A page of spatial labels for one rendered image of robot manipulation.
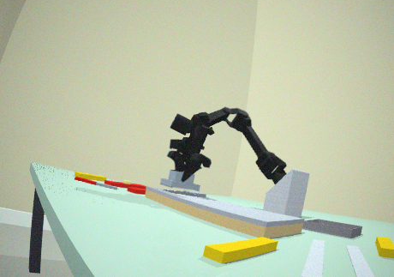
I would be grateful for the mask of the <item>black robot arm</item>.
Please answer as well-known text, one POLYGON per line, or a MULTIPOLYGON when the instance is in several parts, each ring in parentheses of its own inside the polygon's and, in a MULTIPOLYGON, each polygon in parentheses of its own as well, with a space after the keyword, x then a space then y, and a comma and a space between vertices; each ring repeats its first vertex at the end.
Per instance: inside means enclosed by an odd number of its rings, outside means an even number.
MULTIPOLYGON (((191 120, 177 113, 170 128, 183 135, 190 133, 189 137, 194 137, 204 143, 207 135, 214 134, 211 126, 221 121, 225 121, 231 128, 244 134, 248 144, 258 157, 255 161, 256 165, 267 179, 272 179, 273 183, 276 184, 287 174, 284 171, 286 163, 279 159, 275 153, 267 151, 265 145, 252 128, 248 113, 240 108, 224 107, 209 114, 200 112, 194 114, 191 120), (236 114, 232 122, 228 120, 230 114, 236 114)), ((183 137, 182 140, 170 140, 170 149, 177 149, 178 153, 180 153, 180 150, 190 151, 192 147, 190 140, 192 139, 189 137, 183 137)))

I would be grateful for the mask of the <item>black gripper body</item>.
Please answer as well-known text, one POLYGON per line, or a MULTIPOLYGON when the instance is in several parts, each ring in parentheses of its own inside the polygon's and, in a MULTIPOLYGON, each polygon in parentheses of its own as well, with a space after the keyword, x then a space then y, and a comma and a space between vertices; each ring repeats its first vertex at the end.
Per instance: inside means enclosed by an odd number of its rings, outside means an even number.
POLYGON ((177 151, 169 151, 167 156, 170 159, 177 159, 181 161, 183 164, 185 163, 185 160, 189 160, 196 165, 201 166, 201 164, 204 167, 209 167, 211 165, 211 160, 208 159, 205 155, 200 154, 200 150, 204 150, 205 147, 203 147, 203 142, 199 139, 196 139, 194 137, 189 137, 191 142, 192 142, 192 147, 191 150, 180 150, 180 153, 177 151))

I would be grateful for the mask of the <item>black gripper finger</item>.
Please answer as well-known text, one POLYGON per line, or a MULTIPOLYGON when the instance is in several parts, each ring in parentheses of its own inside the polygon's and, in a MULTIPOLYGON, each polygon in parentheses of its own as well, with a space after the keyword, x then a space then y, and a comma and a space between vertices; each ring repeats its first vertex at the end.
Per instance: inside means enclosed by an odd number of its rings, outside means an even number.
POLYGON ((182 174, 182 179, 181 181, 185 181, 187 180, 189 177, 191 177, 195 172, 197 172, 199 169, 201 169, 202 167, 199 165, 196 165, 195 163, 189 161, 189 160, 185 160, 185 169, 184 172, 182 174))
POLYGON ((186 164, 183 164, 181 161, 177 159, 172 159, 175 163, 175 170, 179 172, 183 172, 185 169, 186 164))

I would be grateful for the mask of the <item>yellow flat bar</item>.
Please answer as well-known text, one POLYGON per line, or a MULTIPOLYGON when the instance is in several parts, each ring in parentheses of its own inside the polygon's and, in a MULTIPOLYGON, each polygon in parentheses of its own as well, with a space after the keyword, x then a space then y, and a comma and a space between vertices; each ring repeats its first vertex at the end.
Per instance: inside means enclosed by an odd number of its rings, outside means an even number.
POLYGON ((100 180, 104 182, 107 178, 100 176, 100 175, 92 175, 88 173, 83 173, 83 172, 75 172, 75 177, 78 178, 88 178, 89 180, 100 180))
POLYGON ((276 250, 278 241, 269 238, 254 238, 226 244, 206 245, 204 254, 213 261, 226 263, 276 250))
POLYGON ((379 256, 394 258, 394 244, 389 238, 376 237, 375 244, 379 256))

